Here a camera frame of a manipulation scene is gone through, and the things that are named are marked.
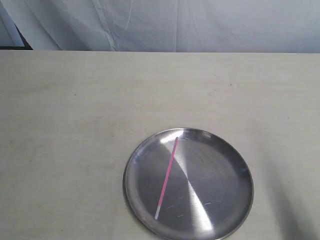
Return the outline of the round stainless steel plate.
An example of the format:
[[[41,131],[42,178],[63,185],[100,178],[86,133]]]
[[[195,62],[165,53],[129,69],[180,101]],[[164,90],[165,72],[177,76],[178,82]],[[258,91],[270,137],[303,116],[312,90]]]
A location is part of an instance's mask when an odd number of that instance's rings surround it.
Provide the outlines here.
[[[173,128],[149,136],[133,151],[123,173],[123,195],[135,219],[160,238],[222,240],[248,217],[254,184],[246,161],[227,141],[197,128]]]

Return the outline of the white fabric backdrop curtain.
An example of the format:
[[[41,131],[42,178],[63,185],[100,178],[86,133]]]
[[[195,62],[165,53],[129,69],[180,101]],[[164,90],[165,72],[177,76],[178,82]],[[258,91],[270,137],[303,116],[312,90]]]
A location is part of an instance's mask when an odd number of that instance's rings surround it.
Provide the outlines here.
[[[317,0],[3,0],[34,50],[318,53]]]

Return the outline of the pink thin straw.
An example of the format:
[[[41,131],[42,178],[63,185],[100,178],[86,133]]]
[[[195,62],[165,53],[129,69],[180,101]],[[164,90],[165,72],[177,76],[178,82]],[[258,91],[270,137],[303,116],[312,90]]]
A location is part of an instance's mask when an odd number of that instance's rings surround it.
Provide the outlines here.
[[[154,219],[155,220],[158,219],[159,214],[160,214],[160,210],[161,210],[163,199],[164,199],[164,195],[165,195],[165,192],[166,192],[166,188],[167,188],[170,172],[171,172],[171,169],[172,169],[173,160],[174,160],[175,152],[176,152],[176,149],[177,149],[178,141],[179,141],[179,138],[176,137],[175,141],[174,141],[174,144],[173,144],[173,148],[172,148],[169,164],[168,164],[167,171],[166,171],[165,178],[164,178],[164,182],[163,182],[163,185],[162,185],[160,197],[159,197],[159,200],[158,200],[157,209],[156,209],[156,212],[155,212],[155,215],[154,215]]]

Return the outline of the dark frame behind table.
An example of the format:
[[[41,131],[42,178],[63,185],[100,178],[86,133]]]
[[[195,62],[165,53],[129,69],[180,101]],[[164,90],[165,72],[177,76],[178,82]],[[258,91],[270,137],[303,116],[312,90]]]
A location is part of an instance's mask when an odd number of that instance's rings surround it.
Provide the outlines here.
[[[1,50],[15,50],[15,51],[33,51],[33,48],[29,45],[29,43],[26,41],[20,30],[16,25],[14,25],[16,28],[16,31],[19,35],[19,37],[15,37],[15,43],[14,46],[1,46]]]

